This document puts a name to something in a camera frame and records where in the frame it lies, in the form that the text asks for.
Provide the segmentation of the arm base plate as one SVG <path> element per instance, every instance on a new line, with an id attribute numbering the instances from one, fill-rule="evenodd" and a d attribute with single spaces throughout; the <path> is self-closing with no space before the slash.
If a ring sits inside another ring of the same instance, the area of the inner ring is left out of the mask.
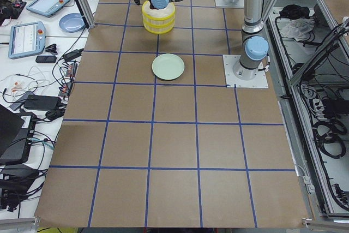
<path id="1" fill-rule="evenodd" d="M 240 55 L 223 55 L 226 87 L 268 88 L 263 62 L 256 69 L 246 69 L 240 64 Z"/>

